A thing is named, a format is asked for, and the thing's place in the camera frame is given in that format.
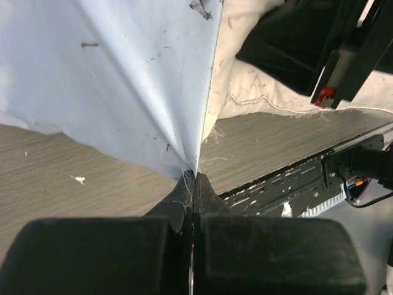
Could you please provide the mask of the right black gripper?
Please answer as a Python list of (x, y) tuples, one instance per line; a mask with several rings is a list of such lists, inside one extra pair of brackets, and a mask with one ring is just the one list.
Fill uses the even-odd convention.
[[(332, 50), (339, 1), (285, 1), (262, 15), (236, 54), (295, 92), (310, 96)], [(311, 103), (351, 102), (372, 71), (392, 73), (392, 1), (373, 1), (360, 26), (333, 50)]]

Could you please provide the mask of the white pillow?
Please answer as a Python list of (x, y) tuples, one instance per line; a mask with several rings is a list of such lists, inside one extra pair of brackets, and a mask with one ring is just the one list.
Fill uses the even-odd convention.
[[(370, 6), (366, 1), (339, 1), (335, 23), (337, 34), (332, 50), (340, 47), (351, 34), (350, 26), (359, 27)], [(204, 137), (212, 132), (219, 119), (266, 112), (280, 116), (307, 116), (333, 109), (311, 103), (327, 60), (310, 96), (301, 95), (253, 65), (240, 61), (236, 54), (260, 17), (285, 1), (225, 1), (212, 70)], [(351, 101), (342, 101), (338, 110), (392, 112), (392, 73), (372, 71)]]

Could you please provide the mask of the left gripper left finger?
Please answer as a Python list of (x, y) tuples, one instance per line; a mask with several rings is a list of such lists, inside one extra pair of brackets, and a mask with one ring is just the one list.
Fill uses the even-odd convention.
[(143, 216), (144, 229), (161, 232), (169, 227), (175, 234), (191, 234), (194, 190), (194, 172), (184, 171), (172, 191)]

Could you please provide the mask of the light blue pillowcase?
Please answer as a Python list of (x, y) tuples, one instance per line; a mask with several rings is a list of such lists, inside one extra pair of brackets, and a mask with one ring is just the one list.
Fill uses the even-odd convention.
[(2, 1), (1, 123), (196, 171), (222, 1)]

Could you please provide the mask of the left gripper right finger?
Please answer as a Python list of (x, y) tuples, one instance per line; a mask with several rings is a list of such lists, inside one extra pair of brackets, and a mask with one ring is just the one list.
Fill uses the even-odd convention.
[(195, 180), (193, 195), (193, 221), (205, 216), (231, 216), (233, 212), (216, 194), (208, 177), (199, 173)]

